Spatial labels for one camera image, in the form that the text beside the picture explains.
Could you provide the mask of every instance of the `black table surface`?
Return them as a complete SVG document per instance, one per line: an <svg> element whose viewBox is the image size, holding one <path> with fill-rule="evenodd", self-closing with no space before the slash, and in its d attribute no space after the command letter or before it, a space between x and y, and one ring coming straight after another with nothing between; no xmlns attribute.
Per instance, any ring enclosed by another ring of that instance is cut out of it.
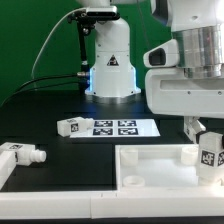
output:
<svg viewBox="0 0 224 224"><path fill-rule="evenodd" d="M73 117L155 119L160 137L69 138L57 134L57 121ZM202 119L208 130L223 132L224 122ZM78 91L39 91L18 94L0 108L0 144L35 144L47 152L45 163L17 166L2 192L115 190L115 145L185 144L183 118L154 115L144 92L126 104L87 101ZM27 220L16 223L223 223L222 217Z"/></svg>

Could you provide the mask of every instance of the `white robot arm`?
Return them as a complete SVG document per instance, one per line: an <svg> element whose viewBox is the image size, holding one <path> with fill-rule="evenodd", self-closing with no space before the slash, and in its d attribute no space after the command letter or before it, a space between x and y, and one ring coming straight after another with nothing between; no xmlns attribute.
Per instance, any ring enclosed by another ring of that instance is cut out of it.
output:
<svg viewBox="0 0 224 224"><path fill-rule="evenodd" d="M198 118L224 118L224 1L151 0L151 6L173 38L144 55L152 68L145 83L148 106L185 117L185 133L199 140L199 184L212 185L224 176L224 138L204 134Z"/></svg>
<svg viewBox="0 0 224 224"><path fill-rule="evenodd" d="M92 10L95 8L95 11L108 10L111 3L133 3L110 0L78 2ZM96 22L95 30L96 61L90 69L90 86L85 91L87 98L100 103L125 103L135 99L141 90L136 86L136 70L130 63L127 22L123 19Z"/></svg>

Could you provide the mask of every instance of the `white plastic object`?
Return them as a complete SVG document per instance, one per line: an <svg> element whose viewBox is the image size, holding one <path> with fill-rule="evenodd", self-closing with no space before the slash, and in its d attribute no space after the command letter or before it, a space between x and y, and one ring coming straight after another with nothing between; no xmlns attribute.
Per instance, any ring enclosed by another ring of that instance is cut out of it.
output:
<svg viewBox="0 0 224 224"><path fill-rule="evenodd" d="M47 154L45 151L40 151L39 149L37 150L32 150L30 152L30 160L31 162L44 162L46 160Z"/></svg>
<svg viewBox="0 0 224 224"><path fill-rule="evenodd" d="M15 152L3 151L0 154L0 190L16 167Z"/></svg>
<svg viewBox="0 0 224 224"><path fill-rule="evenodd" d="M208 132L200 136L197 176L210 182L224 177L223 135Z"/></svg>
<svg viewBox="0 0 224 224"><path fill-rule="evenodd" d="M32 162L44 162L46 152L35 150L35 145L6 142L0 146L0 152L15 152L15 161L17 165L29 166Z"/></svg>
<svg viewBox="0 0 224 224"><path fill-rule="evenodd" d="M139 188L145 186L145 179L141 176L127 176L123 180L124 187Z"/></svg>
<svg viewBox="0 0 224 224"><path fill-rule="evenodd" d="M209 181L207 179L204 178L198 178L198 186L211 186L211 187L218 187L222 185L222 181L221 180L217 180L217 181Z"/></svg>
<svg viewBox="0 0 224 224"><path fill-rule="evenodd" d="M58 134L66 137L74 133L80 133L91 129L94 126L92 118L75 117L57 122Z"/></svg>
<svg viewBox="0 0 224 224"><path fill-rule="evenodd" d="M184 117L184 133L194 144L197 144L196 135L206 131L206 127L198 119L199 117Z"/></svg>
<svg viewBox="0 0 224 224"><path fill-rule="evenodd" d="M179 68L151 69L145 78L147 104L155 114L224 118L222 76L189 80Z"/></svg>
<svg viewBox="0 0 224 224"><path fill-rule="evenodd" d="M149 61L149 55L158 49L163 49L166 55L165 65L151 65ZM180 61L178 43L175 39L169 40L168 42L154 48L153 50L147 52L143 56L143 61L148 68L161 68L161 67L173 67L176 66Z"/></svg>
<svg viewBox="0 0 224 224"><path fill-rule="evenodd" d="M185 146L181 150L181 162L187 166L194 166L198 160L198 147Z"/></svg>
<svg viewBox="0 0 224 224"><path fill-rule="evenodd" d="M134 147L121 149L121 165L136 166L138 164L138 150Z"/></svg>

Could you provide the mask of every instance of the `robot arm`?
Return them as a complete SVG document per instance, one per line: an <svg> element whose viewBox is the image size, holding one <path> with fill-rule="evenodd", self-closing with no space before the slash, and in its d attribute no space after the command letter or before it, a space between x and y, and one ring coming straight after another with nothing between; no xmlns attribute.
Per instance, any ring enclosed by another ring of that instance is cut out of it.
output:
<svg viewBox="0 0 224 224"><path fill-rule="evenodd" d="M153 113L184 116L184 132L199 143L199 185L224 176L223 135L199 117L224 118L224 1L151 0L152 14L173 39L147 52L146 96Z"/></svg>

